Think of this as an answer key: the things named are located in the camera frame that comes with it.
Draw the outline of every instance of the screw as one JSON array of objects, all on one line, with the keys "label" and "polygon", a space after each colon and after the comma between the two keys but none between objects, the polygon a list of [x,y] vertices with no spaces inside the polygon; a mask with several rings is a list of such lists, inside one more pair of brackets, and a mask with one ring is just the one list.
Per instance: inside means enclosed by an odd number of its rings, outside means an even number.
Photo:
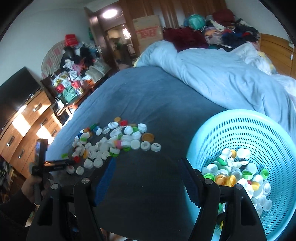
[{"label": "screw", "polygon": [[58,187],[59,187],[59,184],[57,184],[57,183],[52,184],[52,190],[55,190],[55,189],[57,189]]},{"label": "screw", "polygon": [[83,178],[83,179],[81,180],[81,182],[82,182],[83,184],[87,184],[87,183],[89,183],[89,178],[85,177],[85,178]]},{"label": "screw", "polygon": [[209,179],[209,178],[206,178],[205,179],[205,183],[206,184],[212,184],[213,183],[213,180],[212,179]]},{"label": "screw", "polygon": [[238,190],[242,190],[243,186],[241,184],[235,184],[235,187],[238,189]]}]

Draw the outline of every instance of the wooden headboard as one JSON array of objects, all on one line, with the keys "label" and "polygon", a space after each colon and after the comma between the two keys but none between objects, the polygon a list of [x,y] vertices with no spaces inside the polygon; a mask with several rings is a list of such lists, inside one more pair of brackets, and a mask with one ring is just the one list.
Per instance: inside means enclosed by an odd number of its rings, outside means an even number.
[{"label": "wooden headboard", "polygon": [[273,35],[261,34],[259,44],[260,50],[270,58],[279,74],[296,78],[296,56],[292,57],[294,51],[289,46],[289,41]]}]

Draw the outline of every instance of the wooden dresser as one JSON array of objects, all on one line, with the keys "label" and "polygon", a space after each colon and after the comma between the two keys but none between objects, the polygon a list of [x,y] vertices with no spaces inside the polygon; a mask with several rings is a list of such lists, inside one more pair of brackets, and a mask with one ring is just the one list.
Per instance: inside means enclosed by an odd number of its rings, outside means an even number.
[{"label": "wooden dresser", "polygon": [[51,144],[62,128],[50,106],[46,93],[38,91],[0,135],[0,155],[25,178],[30,176],[28,168],[34,161],[36,141],[46,138]]}]

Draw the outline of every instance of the ceiling light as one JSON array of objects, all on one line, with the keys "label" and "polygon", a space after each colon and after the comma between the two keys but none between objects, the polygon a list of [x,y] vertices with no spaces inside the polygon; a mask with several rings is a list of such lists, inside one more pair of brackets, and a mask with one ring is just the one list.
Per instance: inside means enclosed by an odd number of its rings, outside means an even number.
[{"label": "ceiling light", "polygon": [[103,13],[103,18],[112,18],[117,15],[116,9],[110,9]]}]

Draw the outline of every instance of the wooden wardrobe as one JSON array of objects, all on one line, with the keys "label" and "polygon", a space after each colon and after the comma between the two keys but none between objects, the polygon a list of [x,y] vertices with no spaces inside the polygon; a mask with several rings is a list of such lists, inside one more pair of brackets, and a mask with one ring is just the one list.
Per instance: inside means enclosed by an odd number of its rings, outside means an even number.
[{"label": "wooden wardrobe", "polygon": [[226,9],[224,0],[119,0],[131,34],[136,54],[139,56],[139,43],[133,26],[133,19],[158,15],[162,27],[178,28],[184,18],[192,14],[204,17],[221,9]]}]

